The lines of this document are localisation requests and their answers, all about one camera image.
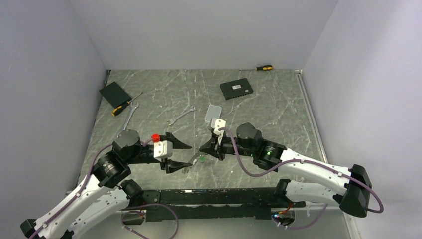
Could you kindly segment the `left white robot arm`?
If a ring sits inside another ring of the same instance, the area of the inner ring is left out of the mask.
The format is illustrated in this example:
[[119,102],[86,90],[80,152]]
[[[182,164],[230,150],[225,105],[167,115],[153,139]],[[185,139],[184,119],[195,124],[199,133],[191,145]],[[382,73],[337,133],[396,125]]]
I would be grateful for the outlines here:
[[20,225],[26,238],[76,239],[114,212],[144,205],[143,190],[134,180],[127,179],[131,164],[158,163],[166,173],[191,165],[170,159],[174,149],[191,146],[169,132],[154,134],[142,142],[137,131],[127,129],[109,146],[111,151],[94,157],[84,179],[57,206]]

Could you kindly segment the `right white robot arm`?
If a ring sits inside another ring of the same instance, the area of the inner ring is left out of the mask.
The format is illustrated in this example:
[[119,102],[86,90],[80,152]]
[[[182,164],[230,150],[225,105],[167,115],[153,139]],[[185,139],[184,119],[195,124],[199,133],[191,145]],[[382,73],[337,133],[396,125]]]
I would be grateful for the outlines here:
[[368,206],[374,191],[363,166],[336,166],[301,155],[284,145],[264,139],[262,132],[250,123],[240,125],[236,134],[232,134],[219,119],[211,127],[210,140],[199,151],[219,160],[224,160],[227,154],[234,155],[242,170],[246,168],[241,156],[252,157],[253,164],[264,170],[258,174],[247,171],[246,174],[252,177],[281,169],[310,180],[303,183],[280,179],[274,200],[281,207],[296,202],[323,203],[337,205],[343,212],[359,218],[366,217],[371,211]]

